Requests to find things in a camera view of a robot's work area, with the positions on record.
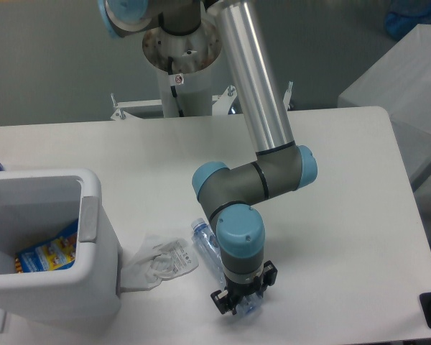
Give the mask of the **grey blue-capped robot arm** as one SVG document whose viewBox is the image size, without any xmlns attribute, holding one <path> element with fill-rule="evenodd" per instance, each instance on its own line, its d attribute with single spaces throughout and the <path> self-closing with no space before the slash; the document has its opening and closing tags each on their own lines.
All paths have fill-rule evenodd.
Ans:
<svg viewBox="0 0 431 345">
<path fill-rule="evenodd" d="M 142 51 L 155 69 L 166 117 L 212 112 L 210 69 L 225 55 L 256 159 L 231 169 L 208 162 L 192 185 L 221 253 L 225 287 L 211 297 L 221 313 L 240 311 L 275 283 L 264 259 L 265 229 L 254 208 L 315 181 L 311 151 L 295 143 L 251 1 L 100 1 L 113 37 L 142 33 Z"/>
</svg>

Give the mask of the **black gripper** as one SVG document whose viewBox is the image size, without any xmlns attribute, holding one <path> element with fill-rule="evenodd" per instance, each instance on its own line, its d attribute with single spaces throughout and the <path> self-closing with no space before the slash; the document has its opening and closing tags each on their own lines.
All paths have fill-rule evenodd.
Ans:
<svg viewBox="0 0 431 345">
<path fill-rule="evenodd" d="M 260 276 L 256 276 L 252 282 L 241 284 L 233 280 L 227 280 L 225 290 L 217 290 L 210 294 L 220 313 L 231 312 L 237 314 L 236 307 L 245 296 L 256 293 L 260 298 L 264 297 L 264 292 L 268 287 L 275 284 L 277 278 L 277 268 L 271 260 L 264 263 Z"/>
</svg>

